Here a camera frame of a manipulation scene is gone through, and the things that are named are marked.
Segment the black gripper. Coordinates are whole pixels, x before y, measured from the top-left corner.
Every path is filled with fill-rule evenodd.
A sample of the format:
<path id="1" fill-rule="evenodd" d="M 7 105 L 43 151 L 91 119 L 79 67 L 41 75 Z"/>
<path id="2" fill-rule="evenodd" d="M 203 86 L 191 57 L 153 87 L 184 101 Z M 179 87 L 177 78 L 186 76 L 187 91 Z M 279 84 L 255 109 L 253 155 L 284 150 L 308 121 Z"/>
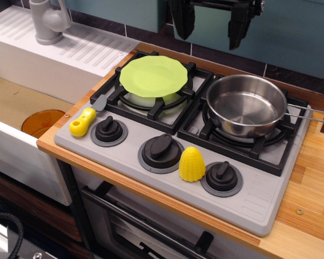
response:
<path id="1" fill-rule="evenodd" d="M 241 40 L 246 37 L 251 20 L 255 15 L 261 15 L 263 12 L 265 1 L 170 0 L 169 4 L 173 24 L 182 40 L 186 40 L 194 30 L 195 10 L 193 5 L 231 11 L 231 19 L 228 23 L 229 49 L 235 50 L 240 46 Z"/>

